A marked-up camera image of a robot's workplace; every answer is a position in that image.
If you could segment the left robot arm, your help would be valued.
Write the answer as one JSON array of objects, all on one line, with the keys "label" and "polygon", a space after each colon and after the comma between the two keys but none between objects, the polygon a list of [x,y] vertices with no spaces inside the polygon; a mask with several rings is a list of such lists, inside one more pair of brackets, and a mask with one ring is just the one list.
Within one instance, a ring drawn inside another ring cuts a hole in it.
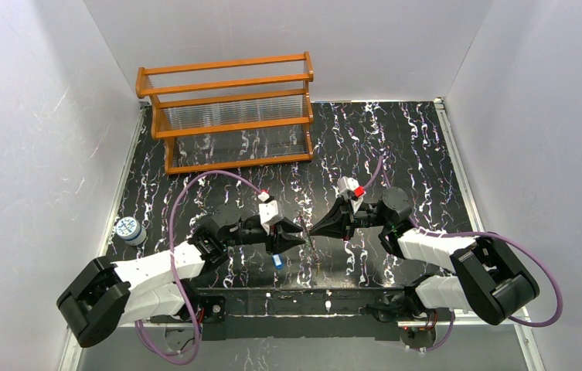
[{"label": "left robot arm", "polygon": [[135,260],[97,257],[73,279],[56,307],[83,348],[108,338],[121,325],[157,316],[199,320],[203,301],[188,280],[216,270],[231,246],[264,245],[270,255],[302,245],[302,227],[275,210],[242,218],[221,206],[199,222],[173,251]]}]

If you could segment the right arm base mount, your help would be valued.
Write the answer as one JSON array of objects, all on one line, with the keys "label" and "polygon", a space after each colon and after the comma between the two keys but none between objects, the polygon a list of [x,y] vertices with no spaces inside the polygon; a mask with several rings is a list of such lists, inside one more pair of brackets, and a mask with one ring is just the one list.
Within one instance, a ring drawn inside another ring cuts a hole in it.
[{"label": "right arm base mount", "polygon": [[437,325],[451,319],[446,308],[425,308],[412,294],[382,294],[362,310],[378,322],[409,322],[401,325],[401,339],[436,342]]}]

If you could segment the silver keyring holder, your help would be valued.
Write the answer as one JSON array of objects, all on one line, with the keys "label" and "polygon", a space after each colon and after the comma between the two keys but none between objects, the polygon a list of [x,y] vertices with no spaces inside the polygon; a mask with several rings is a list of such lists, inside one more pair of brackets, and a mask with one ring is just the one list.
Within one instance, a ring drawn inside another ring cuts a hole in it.
[{"label": "silver keyring holder", "polygon": [[311,266],[312,266],[312,274],[311,279],[315,281],[318,278],[319,272],[322,268],[322,258],[319,256],[318,249],[315,246],[315,242],[310,234],[309,225],[306,222],[304,213],[300,210],[296,210],[299,224],[303,230],[303,236],[305,239],[305,246],[309,250],[311,255]]}]

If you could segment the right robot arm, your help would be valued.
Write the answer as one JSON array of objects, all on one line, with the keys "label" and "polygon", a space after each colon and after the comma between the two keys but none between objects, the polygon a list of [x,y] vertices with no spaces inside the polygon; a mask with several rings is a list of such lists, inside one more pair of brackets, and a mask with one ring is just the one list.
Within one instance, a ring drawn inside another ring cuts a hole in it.
[{"label": "right robot arm", "polygon": [[450,272],[423,276],[403,288],[397,307],[407,315],[447,308],[473,311],[497,325],[540,294],[536,279],[498,237],[434,237],[412,223],[412,206],[399,188],[386,189],[374,204],[356,191],[340,195],[312,236],[350,239],[358,228],[380,227],[383,249],[403,260],[418,260]]}]

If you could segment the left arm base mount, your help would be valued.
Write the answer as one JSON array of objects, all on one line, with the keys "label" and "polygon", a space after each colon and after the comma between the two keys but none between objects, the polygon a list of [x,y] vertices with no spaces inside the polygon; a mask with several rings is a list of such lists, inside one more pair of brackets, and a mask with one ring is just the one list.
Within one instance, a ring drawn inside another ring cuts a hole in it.
[{"label": "left arm base mount", "polygon": [[[196,305],[195,313],[199,324],[222,323],[226,318],[226,298],[222,295],[195,295],[190,297]],[[152,316],[151,323],[191,323],[188,310],[183,306],[176,315]]]}]

